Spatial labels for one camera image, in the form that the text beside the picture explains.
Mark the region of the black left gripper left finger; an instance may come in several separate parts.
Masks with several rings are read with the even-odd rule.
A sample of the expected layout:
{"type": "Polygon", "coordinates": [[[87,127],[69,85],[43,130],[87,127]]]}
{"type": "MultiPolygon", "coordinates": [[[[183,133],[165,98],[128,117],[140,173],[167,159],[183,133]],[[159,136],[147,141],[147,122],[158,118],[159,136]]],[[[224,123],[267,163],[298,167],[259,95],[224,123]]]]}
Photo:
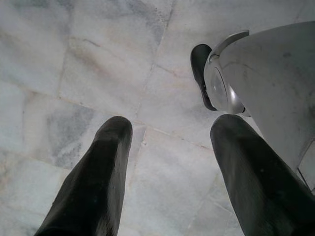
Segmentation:
{"type": "Polygon", "coordinates": [[[122,213],[132,125],[108,119],[65,178],[37,236],[116,236],[122,213]]]}

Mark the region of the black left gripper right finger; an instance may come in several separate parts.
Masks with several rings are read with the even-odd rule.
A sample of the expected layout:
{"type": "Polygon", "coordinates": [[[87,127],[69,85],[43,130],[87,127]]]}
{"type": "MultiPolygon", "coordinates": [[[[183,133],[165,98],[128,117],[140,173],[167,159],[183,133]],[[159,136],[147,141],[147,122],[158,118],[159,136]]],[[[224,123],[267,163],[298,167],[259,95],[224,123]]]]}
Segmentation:
{"type": "Polygon", "coordinates": [[[221,115],[210,138],[244,235],[314,235],[314,195],[247,122],[221,115]]]}

